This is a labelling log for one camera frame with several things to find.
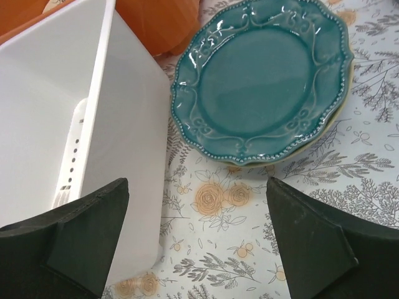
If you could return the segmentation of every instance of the plate center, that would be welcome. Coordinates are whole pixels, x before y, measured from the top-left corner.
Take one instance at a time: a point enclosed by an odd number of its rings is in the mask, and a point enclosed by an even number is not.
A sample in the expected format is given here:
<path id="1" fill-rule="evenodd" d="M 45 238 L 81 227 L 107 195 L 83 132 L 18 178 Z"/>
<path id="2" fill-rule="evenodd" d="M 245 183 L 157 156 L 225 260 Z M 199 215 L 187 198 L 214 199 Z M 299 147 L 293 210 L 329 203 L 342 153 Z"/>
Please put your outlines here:
<path id="1" fill-rule="evenodd" d="M 217 50 L 199 81 L 204 120 L 222 134 L 250 138 L 285 125 L 306 101 L 312 57 L 278 27 L 239 34 Z"/>

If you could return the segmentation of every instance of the white container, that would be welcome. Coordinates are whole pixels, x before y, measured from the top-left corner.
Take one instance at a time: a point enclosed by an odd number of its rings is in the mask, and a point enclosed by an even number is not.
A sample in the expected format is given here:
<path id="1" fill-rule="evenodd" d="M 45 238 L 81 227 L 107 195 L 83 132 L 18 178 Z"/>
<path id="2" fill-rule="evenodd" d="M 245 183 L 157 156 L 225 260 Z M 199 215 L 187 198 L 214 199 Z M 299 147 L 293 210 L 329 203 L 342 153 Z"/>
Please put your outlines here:
<path id="1" fill-rule="evenodd" d="M 169 81 L 115 0 L 76 0 L 0 45 L 0 103 L 0 227 L 125 177 L 107 285 L 148 270 L 159 254 Z"/>

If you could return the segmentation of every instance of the dark object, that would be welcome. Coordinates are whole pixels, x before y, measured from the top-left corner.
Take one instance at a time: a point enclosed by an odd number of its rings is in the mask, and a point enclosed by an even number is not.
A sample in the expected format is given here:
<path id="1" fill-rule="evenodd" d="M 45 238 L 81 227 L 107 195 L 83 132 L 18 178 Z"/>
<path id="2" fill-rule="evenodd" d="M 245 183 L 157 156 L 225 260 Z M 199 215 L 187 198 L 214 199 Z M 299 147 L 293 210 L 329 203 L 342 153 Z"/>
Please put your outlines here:
<path id="1" fill-rule="evenodd" d="M 292 299 L 399 298 L 399 231 L 275 178 L 266 194 Z"/>
<path id="2" fill-rule="evenodd" d="M 126 179 L 0 229 L 1 299 L 101 298 L 129 201 Z"/>

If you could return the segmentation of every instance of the table surface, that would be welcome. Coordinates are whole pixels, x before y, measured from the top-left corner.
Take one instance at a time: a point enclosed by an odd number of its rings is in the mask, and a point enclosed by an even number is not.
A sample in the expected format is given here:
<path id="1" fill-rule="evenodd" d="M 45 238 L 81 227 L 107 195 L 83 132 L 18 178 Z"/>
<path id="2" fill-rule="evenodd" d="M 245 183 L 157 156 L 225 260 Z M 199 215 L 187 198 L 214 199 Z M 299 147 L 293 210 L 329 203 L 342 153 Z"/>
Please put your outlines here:
<path id="1" fill-rule="evenodd" d="M 236 2 L 203 0 L 201 22 Z M 107 288 L 103 298 L 290 298 L 267 209 L 269 176 L 361 218 L 399 227 L 399 5 L 326 5 L 348 24 L 355 53 L 352 92 L 332 128 L 293 159 L 241 169 L 202 157 L 170 120 L 164 256 L 148 273 Z M 158 59 L 170 80 L 177 60 Z"/>

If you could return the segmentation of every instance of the teal plate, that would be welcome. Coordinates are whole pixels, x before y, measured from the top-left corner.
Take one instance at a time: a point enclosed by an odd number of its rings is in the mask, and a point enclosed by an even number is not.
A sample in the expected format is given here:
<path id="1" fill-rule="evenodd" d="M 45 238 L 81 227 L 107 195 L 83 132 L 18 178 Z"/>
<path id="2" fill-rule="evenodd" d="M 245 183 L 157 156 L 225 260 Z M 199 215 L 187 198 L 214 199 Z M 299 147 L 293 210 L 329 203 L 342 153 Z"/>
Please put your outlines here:
<path id="1" fill-rule="evenodd" d="M 254 0 L 213 17 L 181 56 L 171 113 L 212 159 L 276 162 L 323 131 L 350 84 L 348 30 L 317 0 Z"/>

